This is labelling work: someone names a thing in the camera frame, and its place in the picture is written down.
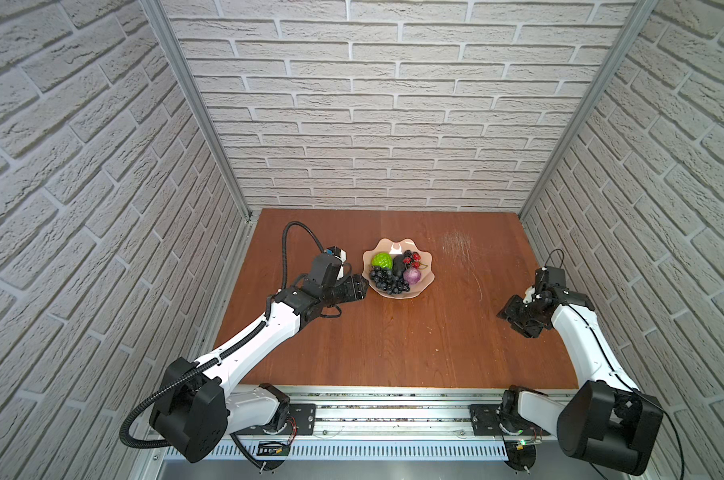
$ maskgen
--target vertical metal post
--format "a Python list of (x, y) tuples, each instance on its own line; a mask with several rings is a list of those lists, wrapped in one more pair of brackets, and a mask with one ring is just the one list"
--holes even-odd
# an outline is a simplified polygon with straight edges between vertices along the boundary
[(170, 25), (170, 19), (167, 17), (160, 0), (141, 1), (146, 16), (148, 17), (148, 22), (154, 29), (156, 37), (159, 39), (159, 45), (164, 49), (167, 62), (169, 62), (170, 68), (172, 68), (172, 71), (175, 73), (175, 78), (177, 78), (177, 83), (180, 85), (186, 101), (188, 101), (191, 113), (194, 114), (194, 117), (199, 123), (199, 129), (204, 136), (204, 140), (207, 141), (207, 145), (210, 146), (215, 163), (217, 163), (218, 168), (221, 169), (223, 179), (226, 181), (226, 185), (233, 196), (234, 204), (237, 206), (237, 209), (239, 209), (242, 217), (249, 222), (252, 211), (250, 207), (247, 206), (247, 201), (244, 199), (242, 189), (237, 182), (236, 176), (233, 174), (226, 152), (223, 151), (221, 138), (218, 137), (213, 120), (210, 117), (210, 112), (207, 111), (202, 94), (199, 93), (197, 83), (194, 82), (191, 67), (188, 66), (186, 57), (183, 55), (183, 50), (180, 48), (180, 43), (177, 41), (177, 37), (175, 37), (175, 32), (172, 29), (172, 25)]
[(628, 50), (634, 44), (639, 32), (645, 27), (645, 23), (657, 3), (658, 0), (637, 0), (634, 8), (628, 13), (626, 23), (623, 24), (623, 28), (621, 28), (616, 42), (612, 45), (605, 57), (605, 61), (602, 62), (602, 65), (600, 65), (594, 75), (594, 80), (588, 85), (588, 90), (586, 90), (586, 93), (581, 98), (581, 102), (570, 118), (567, 127), (565, 127), (565, 131), (562, 132), (562, 136), (559, 137), (559, 140), (554, 146), (549, 161), (546, 162), (541, 176), (538, 177), (538, 180), (535, 182), (535, 187), (532, 187), (530, 195), (527, 197), (525, 204), (522, 205), (519, 211), (520, 220), (524, 221), (524, 219), (530, 215), (535, 204), (538, 203), (538, 199), (546, 188), (546, 184), (570, 148), (570, 143), (576, 138), (576, 135), (586, 123), (588, 117), (591, 116), (594, 107), (596, 107), (599, 99), (605, 93), (608, 83), (612, 80), (613, 76), (615, 76), (618, 67), (621, 66), (623, 59), (626, 57), (626, 53), (628, 53)]

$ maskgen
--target wooden table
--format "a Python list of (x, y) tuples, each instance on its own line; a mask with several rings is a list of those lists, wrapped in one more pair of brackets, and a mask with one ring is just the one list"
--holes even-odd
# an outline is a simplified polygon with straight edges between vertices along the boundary
[[(367, 210), (264, 210), (247, 251), (216, 345), (255, 320), (281, 283), (281, 236), (290, 220), (339, 246), (355, 272), (381, 238), (412, 238), (434, 255), (434, 282), (410, 300), (372, 289), (343, 304), (336, 320), (316, 319), (243, 379), (303, 386), (576, 389), (554, 330), (529, 340), (495, 315), (532, 284), (537, 263), (514, 214)], [(317, 255), (311, 237), (290, 229), (288, 282)]]

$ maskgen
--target bowl of fruit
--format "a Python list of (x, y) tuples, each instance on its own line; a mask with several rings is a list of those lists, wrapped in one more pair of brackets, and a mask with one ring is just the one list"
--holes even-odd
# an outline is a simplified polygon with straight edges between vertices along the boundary
[(384, 238), (364, 253), (363, 260), (362, 276), (386, 298), (414, 298), (434, 282), (431, 254), (418, 250), (409, 238), (399, 242)]

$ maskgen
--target bowl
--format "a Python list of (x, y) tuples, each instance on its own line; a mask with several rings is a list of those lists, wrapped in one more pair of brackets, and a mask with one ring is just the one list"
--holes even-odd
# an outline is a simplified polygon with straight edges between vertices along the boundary
[[(373, 257), (381, 252), (387, 252), (391, 254), (391, 256), (396, 256), (403, 254), (405, 250), (412, 250), (413, 252), (418, 252), (420, 254), (421, 264), (427, 265), (426, 268), (420, 271), (420, 282), (416, 283), (415, 285), (410, 285), (409, 292), (399, 293), (397, 295), (389, 295), (386, 292), (378, 290), (378, 287), (375, 286), (375, 283), (369, 279), (369, 272), (372, 269), (370, 262), (373, 261)], [(410, 238), (405, 238), (405, 240), (400, 240), (399, 242), (393, 242), (387, 238), (383, 238), (380, 242), (378, 242), (378, 245), (373, 250), (367, 250), (367, 252), (362, 255), (362, 259), (364, 262), (364, 271), (362, 272), (362, 276), (367, 279), (367, 281), (369, 282), (369, 287), (371, 289), (375, 290), (379, 295), (385, 296), (386, 298), (393, 298), (395, 300), (415, 298), (416, 296), (420, 295), (420, 293), (423, 292), (428, 285), (434, 282), (434, 272), (432, 271), (433, 257), (429, 252), (424, 252), (423, 250), (418, 248), (415, 245), (415, 242), (413, 242), (413, 240)]]

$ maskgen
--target perforated metal strip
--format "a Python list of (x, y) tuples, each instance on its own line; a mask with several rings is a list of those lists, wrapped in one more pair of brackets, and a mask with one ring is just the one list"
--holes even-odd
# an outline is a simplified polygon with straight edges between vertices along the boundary
[[(242, 444), (255, 454), (260, 440), (242, 439)], [(166, 460), (182, 460), (184, 457), (169, 448)], [(274, 460), (274, 457), (258, 457)], [(221, 440), (205, 460), (243, 460), (230, 439)], [(500, 440), (320, 440), (299, 439), (293, 443), (290, 460), (507, 460)]]

